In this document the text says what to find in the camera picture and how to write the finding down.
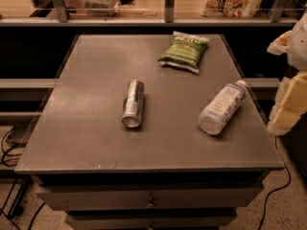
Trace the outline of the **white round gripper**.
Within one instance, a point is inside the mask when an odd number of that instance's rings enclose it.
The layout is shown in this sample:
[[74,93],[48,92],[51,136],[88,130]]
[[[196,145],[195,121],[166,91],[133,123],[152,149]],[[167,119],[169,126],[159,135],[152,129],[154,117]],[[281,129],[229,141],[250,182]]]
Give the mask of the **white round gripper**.
[[[267,52],[276,56],[287,54],[288,64],[307,71],[307,13],[297,21],[292,31],[275,39]],[[279,83],[267,131],[273,136],[289,132],[307,112],[307,72],[293,78],[284,77]]]

